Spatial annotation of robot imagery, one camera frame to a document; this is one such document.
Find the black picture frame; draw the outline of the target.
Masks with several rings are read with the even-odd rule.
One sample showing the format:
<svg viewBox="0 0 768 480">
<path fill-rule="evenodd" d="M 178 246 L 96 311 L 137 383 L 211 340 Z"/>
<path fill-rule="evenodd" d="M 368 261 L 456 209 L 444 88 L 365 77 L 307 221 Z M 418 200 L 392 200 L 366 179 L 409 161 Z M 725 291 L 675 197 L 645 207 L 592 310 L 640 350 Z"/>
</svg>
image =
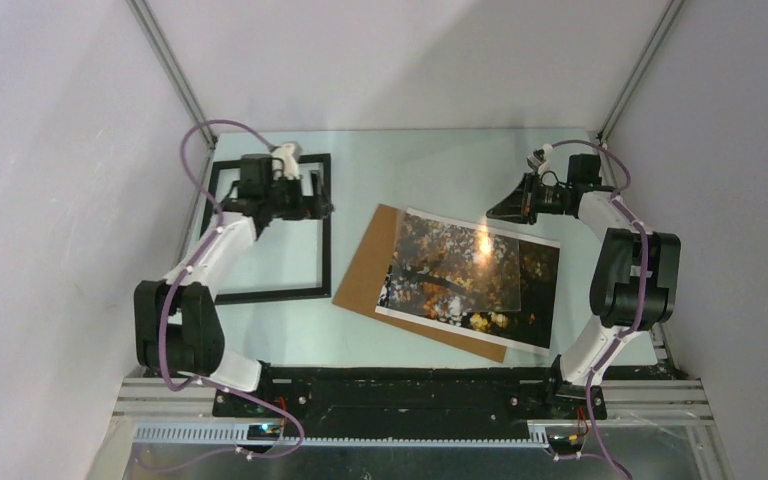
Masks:
<svg viewBox="0 0 768 480">
<path fill-rule="evenodd" d="M 211 166 L 208 189 L 220 199 L 239 178 L 239 161 L 220 160 Z M 331 155 L 302 155 L 300 170 L 305 194 L 316 176 L 323 197 L 330 196 Z M 217 305 L 252 304 L 328 298 L 332 293 L 331 218 L 285 221 L 276 219 L 241 254 L 216 296 Z"/>
</svg>

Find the autumn leaves photo print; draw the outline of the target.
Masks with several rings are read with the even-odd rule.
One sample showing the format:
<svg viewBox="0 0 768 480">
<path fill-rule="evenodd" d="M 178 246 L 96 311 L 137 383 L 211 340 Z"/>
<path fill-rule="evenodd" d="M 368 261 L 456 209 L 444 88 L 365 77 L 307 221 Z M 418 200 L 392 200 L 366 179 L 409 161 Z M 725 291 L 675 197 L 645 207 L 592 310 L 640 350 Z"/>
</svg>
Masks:
<svg viewBox="0 0 768 480">
<path fill-rule="evenodd" d="M 375 311 L 546 355 L 560 253 L 556 240 L 408 209 L 397 223 Z"/>
</svg>

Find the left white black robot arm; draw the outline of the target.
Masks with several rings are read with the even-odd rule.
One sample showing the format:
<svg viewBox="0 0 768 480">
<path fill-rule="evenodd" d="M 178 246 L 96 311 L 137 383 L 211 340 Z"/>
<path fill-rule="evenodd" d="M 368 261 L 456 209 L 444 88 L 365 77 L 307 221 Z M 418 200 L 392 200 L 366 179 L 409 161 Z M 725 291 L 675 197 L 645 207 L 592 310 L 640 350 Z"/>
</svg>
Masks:
<svg viewBox="0 0 768 480">
<path fill-rule="evenodd" d="M 247 154 L 211 170 L 200 237 L 191 253 L 160 280 L 143 280 L 133 294 L 138 363 L 184 374 L 217 388 L 239 390 L 238 404 L 264 416 L 275 388 L 260 379 L 262 362 L 227 345 L 220 305 L 327 298 L 331 294 L 331 157 L 304 154 L 303 172 L 284 177 L 274 154 Z M 223 293 L 235 261 L 254 248 L 273 222 L 313 221 L 321 227 L 316 287 Z"/>
</svg>

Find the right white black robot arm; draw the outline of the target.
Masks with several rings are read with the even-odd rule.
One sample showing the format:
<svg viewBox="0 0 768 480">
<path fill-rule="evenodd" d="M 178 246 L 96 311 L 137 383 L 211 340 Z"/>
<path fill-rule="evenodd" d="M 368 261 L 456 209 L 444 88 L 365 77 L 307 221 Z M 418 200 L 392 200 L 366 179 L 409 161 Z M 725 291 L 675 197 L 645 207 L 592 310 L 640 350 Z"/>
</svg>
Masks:
<svg viewBox="0 0 768 480">
<path fill-rule="evenodd" d="M 671 317 L 681 241 L 646 227 L 625 204 L 620 188 L 603 184 L 596 154 L 571 156 L 566 180 L 546 183 L 553 173 L 549 151 L 543 146 L 528 157 L 528 172 L 486 216 L 527 225 L 541 215 L 570 216 L 601 243 L 589 289 L 592 316 L 573 345 L 556 357 L 541 392 L 545 411 L 566 418 L 594 398 L 608 366 L 630 341 Z"/>
</svg>

